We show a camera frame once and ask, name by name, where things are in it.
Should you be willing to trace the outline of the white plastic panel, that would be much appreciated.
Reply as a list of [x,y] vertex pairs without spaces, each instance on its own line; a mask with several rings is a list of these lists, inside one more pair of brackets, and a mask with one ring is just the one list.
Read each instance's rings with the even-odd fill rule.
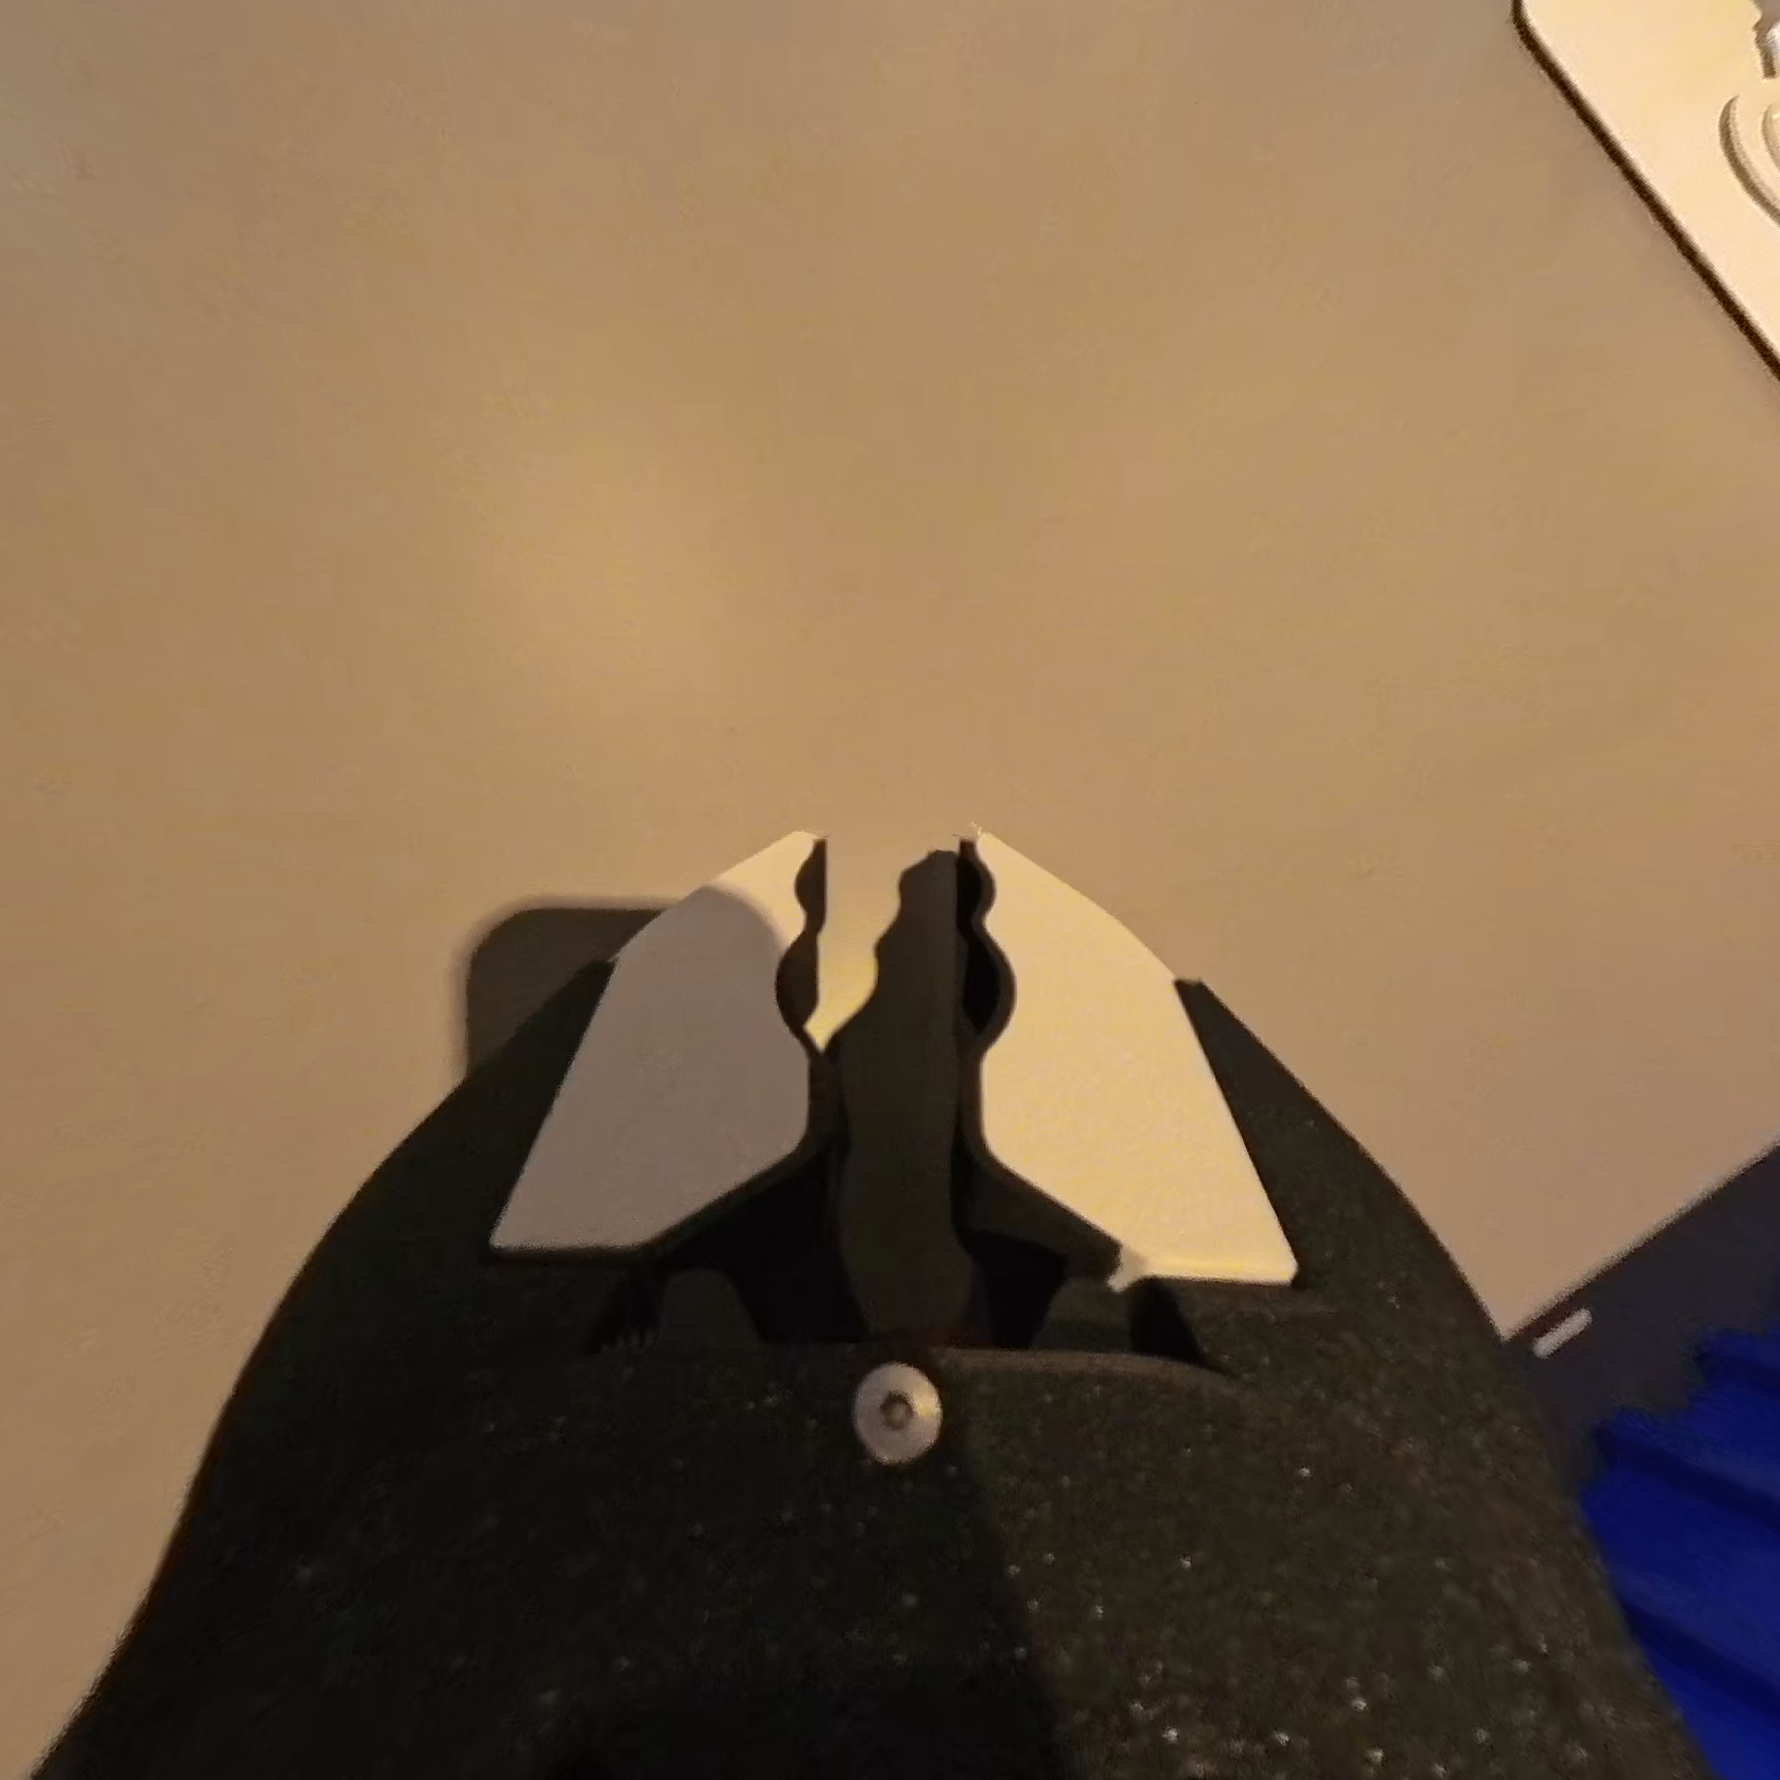
[[1549,85],[1780,365],[1780,8],[1514,0]]

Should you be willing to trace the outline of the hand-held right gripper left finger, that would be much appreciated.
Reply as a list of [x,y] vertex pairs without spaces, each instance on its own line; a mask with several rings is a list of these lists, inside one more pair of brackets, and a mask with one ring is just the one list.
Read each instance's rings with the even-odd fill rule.
[[810,1149],[822,853],[791,830],[618,946],[491,1249],[660,1249]]

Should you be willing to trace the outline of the dark blue box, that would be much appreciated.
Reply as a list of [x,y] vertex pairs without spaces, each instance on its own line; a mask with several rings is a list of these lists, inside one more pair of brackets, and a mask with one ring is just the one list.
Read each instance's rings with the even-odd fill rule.
[[1612,1607],[1722,1780],[1780,1773],[1780,1149],[1530,1315],[1514,1356]]

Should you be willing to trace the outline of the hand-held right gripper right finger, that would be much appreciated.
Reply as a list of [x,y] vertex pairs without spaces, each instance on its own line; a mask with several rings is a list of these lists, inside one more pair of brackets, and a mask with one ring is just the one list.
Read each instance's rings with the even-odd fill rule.
[[976,1131],[1019,1212],[1062,1212],[1077,1267],[1286,1289],[1297,1242],[1192,1034],[1178,977],[1089,892],[976,830],[976,930],[1004,1010],[976,1057]]

